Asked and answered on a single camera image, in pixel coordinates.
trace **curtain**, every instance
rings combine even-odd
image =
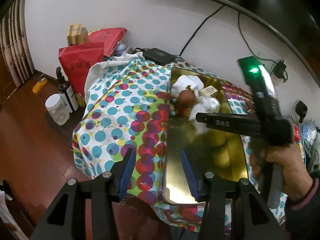
[[[0,23],[0,47],[16,87],[35,72],[25,35],[25,0],[15,0]]]

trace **clear jar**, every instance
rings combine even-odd
[[[58,125],[65,124],[70,117],[69,111],[59,94],[50,96],[45,102],[45,107],[47,108],[52,119]]]

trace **sleeve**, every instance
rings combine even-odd
[[[310,176],[313,178],[313,184],[306,196],[295,202],[288,198],[284,207],[286,229],[292,240],[314,239],[312,235],[315,231],[319,231],[320,171]]]

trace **gold tray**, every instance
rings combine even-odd
[[[220,102],[220,113],[232,114],[228,100],[217,78],[201,73],[173,67],[170,87],[181,75],[198,76],[204,87],[212,85],[218,90],[216,98]],[[197,146],[197,161],[206,171],[212,171],[221,178],[238,181],[248,178],[246,160],[240,135],[210,129],[202,135],[195,135],[195,129],[187,118],[170,117],[167,136],[167,161],[164,171],[163,198],[168,204],[204,204],[191,196],[188,183],[181,165],[180,153],[186,146]]]

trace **reddish brown floor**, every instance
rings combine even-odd
[[[87,179],[76,169],[71,149],[44,121],[45,100],[57,89],[49,81],[33,94],[39,80],[39,74],[30,78],[0,112],[0,179],[9,182],[36,223],[68,179]],[[87,239],[92,239],[90,205],[86,211]],[[170,238],[168,226],[137,198],[114,204],[114,212],[120,240]]]

